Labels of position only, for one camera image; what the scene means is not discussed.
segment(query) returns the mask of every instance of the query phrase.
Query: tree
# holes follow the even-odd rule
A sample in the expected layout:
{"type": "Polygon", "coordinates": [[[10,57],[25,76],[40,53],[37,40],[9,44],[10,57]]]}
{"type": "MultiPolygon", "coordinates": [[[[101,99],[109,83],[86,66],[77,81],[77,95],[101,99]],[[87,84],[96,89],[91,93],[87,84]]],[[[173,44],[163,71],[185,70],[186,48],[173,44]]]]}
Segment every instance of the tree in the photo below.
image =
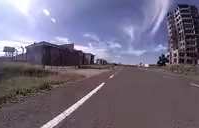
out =
{"type": "Polygon", "coordinates": [[[166,66],[166,63],[168,63],[168,59],[167,57],[165,57],[164,54],[161,54],[161,56],[159,56],[159,60],[157,61],[157,65],[159,66],[166,66]]]}

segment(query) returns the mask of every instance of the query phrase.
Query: billboard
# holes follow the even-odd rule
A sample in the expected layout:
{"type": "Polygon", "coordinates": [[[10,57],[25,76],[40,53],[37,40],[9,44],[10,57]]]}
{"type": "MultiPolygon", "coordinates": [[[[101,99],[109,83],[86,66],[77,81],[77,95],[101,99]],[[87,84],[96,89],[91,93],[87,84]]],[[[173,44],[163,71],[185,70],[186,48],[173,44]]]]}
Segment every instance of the billboard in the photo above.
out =
{"type": "Polygon", "coordinates": [[[5,46],[3,48],[3,52],[15,52],[15,48],[14,47],[5,46]]]}

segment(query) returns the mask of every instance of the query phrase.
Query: asphalt road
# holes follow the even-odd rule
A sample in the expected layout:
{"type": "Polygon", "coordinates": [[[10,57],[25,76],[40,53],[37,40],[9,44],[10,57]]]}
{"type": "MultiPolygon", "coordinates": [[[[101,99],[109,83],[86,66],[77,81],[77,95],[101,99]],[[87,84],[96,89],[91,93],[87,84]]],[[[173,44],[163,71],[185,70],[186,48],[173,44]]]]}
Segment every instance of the asphalt road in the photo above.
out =
{"type": "Polygon", "coordinates": [[[122,68],[0,109],[0,128],[199,128],[199,80],[122,68]]]}

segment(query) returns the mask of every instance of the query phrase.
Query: building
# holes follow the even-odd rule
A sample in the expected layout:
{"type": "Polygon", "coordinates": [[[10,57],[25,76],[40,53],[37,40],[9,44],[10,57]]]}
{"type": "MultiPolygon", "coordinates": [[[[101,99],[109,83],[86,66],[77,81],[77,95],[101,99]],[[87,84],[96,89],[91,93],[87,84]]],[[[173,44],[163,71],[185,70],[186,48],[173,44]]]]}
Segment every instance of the building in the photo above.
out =
{"type": "Polygon", "coordinates": [[[96,62],[98,65],[107,65],[108,62],[106,60],[103,60],[103,59],[97,59],[97,62],[96,62]]]}
{"type": "Polygon", "coordinates": [[[86,57],[86,53],[74,49],[74,44],[56,45],[43,41],[29,45],[26,49],[26,60],[32,64],[78,66],[94,62],[93,54],[86,57]]]}
{"type": "Polygon", "coordinates": [[[178,5],[167,14],[170,64],[199,65],[199,8],[178,5]]]}

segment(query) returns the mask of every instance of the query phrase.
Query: apartment building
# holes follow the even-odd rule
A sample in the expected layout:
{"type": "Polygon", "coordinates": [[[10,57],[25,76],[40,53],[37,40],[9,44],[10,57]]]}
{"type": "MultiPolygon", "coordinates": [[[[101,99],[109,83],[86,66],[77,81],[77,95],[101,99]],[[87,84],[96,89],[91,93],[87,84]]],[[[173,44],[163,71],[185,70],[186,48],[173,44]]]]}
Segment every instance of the apartment building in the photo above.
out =
{"type": "Polygon", "coordinates": [[[199,8],[178,5],[167,14],[170,64],[199,65],[199,8]]]}

